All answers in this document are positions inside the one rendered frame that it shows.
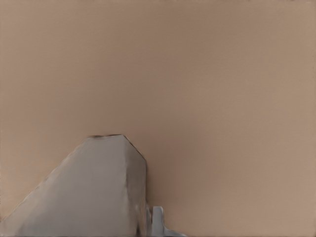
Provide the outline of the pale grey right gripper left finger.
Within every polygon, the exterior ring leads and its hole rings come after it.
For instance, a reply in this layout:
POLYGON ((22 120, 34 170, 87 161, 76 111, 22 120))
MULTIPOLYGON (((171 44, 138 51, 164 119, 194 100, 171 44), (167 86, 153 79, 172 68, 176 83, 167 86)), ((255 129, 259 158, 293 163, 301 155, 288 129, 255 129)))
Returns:
POLYGON ((0 222, 4 237, 146 234, 146 161, 124 135, 85 139, 0 222))

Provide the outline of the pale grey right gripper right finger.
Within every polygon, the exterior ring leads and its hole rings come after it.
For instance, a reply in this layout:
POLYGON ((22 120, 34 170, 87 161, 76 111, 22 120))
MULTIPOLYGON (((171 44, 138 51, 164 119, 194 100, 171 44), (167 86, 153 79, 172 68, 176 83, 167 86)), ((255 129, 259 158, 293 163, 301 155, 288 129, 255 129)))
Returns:
POLYGON ((153 207, 151 235, 152 236, 184 236, 183 233, 170 230, 164 225, 163 208, 161 206, 153 207))

